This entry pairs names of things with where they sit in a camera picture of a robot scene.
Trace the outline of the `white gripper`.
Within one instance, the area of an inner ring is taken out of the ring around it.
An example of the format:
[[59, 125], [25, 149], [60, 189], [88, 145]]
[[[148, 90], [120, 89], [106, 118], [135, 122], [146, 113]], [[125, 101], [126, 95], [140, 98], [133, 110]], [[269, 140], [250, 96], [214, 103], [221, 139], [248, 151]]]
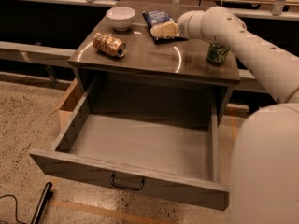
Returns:
[[178, 25], [173, 21], [167, 21], [153, 26], [150, 32], [155, 37], [175, 37], [178, 32], [181, 37], [187, 39], [204, 39], [203, 18], [204, 11], [193, 10], [182, 14], [178, 18]]

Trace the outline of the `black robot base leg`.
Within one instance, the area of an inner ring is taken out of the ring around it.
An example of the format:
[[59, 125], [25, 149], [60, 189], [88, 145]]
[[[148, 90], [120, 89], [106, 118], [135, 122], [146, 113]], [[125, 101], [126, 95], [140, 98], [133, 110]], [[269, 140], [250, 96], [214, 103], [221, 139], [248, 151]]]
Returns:
[[36, 206], [36, 210], [34, 212], [34, 215], [32, 217], [31, 223], [30, 224], [39, 224], [39, 221], [41, 219], [41, 216], [43, 214], [43, 210], [46, 206], [47, 201], [51, 198], [52, 196], [52, 183], [47, 182], [42, 193], [40, 196], [40, 199], [38, 201], [38, 204]]

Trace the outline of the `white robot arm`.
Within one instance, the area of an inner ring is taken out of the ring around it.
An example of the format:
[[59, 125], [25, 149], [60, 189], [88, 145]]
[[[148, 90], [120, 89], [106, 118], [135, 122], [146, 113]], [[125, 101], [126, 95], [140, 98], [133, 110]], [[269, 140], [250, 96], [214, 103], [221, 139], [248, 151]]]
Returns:
[[162, 38], [228, 47], [277, 101], [249, 116], [231, 160], [230, 224], [299, 224], [299, 58], [247, 31], [225, 7], [155, 24]]

